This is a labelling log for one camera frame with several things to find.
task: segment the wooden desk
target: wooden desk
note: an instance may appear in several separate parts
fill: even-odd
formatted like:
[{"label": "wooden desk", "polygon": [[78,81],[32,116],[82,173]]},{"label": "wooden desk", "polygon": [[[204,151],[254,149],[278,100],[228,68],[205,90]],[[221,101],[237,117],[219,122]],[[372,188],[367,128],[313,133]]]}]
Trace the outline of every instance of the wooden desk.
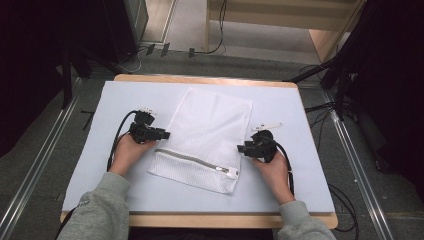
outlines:
[{"label": "wooden desk", "polygon": [[[115,81],[156,82],[156,83],[195,83],[222,84],[237,86],[268,86],[297,88],[293,83],[249,81],[228,78],[201,78],[183,76],[149,76],[149,75],[118,75]],[[313,214],[328,226],[335,228],[337,216],[333,213]],[[130,225],[139,227],[189,227],[189,228],[281,228],[283,226],[279,214],[214,214],[214,213],[132,213]]]},{"label": "wooden desk", "polygon": [[[208,0],[205,49],[209,21],[219,20],[222,0]],[[321,61],[326,61],[344,33],[352,29],[365,0],[229,0],[225,21],[309,29]]]}]

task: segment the gray sleeve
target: gray sleeve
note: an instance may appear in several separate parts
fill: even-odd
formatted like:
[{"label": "gray sleeve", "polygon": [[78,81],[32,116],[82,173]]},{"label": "gray sleeve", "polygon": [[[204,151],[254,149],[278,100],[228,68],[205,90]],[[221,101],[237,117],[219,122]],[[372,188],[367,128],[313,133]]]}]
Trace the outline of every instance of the gray sleeve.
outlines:
[{"label": "gray sleeve", "polygon": [[81,197],[58,239],[127,239],[129,213],[125,196],[129,186],[118,174],[105,173],[96,189]]},{"label": "gray sleeve", "polygon": [[284,227],[278,232],[278,239],[336,239],[327,226],[319,219],[312,218],[304,202],[293,201],[280,206]]}]

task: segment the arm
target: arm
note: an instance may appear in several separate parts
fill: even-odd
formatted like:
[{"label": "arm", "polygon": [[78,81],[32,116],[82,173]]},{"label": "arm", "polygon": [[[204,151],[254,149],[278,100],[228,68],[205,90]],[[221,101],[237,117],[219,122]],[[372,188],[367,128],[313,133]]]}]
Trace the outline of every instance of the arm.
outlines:
[{"label": "arm", "polygon": [[124,176],[155,143],[137,144],[131,136],[123,136],[109,172],[94,191],[81,197],[58,239],[127,239],[129,212],[125,196],[130,184]]},{"label": "arm", "polygon": [[288,187],[286,158],[280,152],[270,163],[257,159],[253,159],[253,163],[280,204],[284,227],[278,232],[278,239],[335,239],[321,220],[309,215],[304,202],[295,200]]}]

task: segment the white mesh bag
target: white mesh bag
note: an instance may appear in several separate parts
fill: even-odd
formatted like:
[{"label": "white mesh bag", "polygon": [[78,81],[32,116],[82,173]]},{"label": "white mesh bag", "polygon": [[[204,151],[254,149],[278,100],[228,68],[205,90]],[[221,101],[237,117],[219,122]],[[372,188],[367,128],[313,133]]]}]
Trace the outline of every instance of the white mesh bag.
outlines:
[{"label": "white mesh bag", "polygon": [[241,154],[252,102],[188,89],[172,117],[148,172],[206,190],[231,193],[240,174]]}]

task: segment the zipper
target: zipper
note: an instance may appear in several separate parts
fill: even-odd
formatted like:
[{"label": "zipper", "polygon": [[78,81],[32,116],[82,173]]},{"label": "zipper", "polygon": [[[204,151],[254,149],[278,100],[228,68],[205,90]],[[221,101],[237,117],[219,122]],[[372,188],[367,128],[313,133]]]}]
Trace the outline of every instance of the zipper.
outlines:
[{"label": "zipper", "polygon": [[169,155],[169,156],[172,156],[172,157],[176,157],[176,158],[179,158],[179,159],[198,163],[200,165],[214,169],[216,171],[223,172],[227,175],[227,177],[229,177],[231,179],[237,179],[238,178],[238,174],[239,174],[238,170],[235,169],[235,168],[232,168],[232,167],[224,168],[224,167],[216,166],[216,165],[213,165],[211,163],[200,160],[198,158],[186,156],[186,155],[179,154],[179,153],[176,153],[176,152],[172,152],[172,151],[166,150],[166,149],[156,149],[155,152],[163,153],[163,154],[166,154],[166,155]]}]

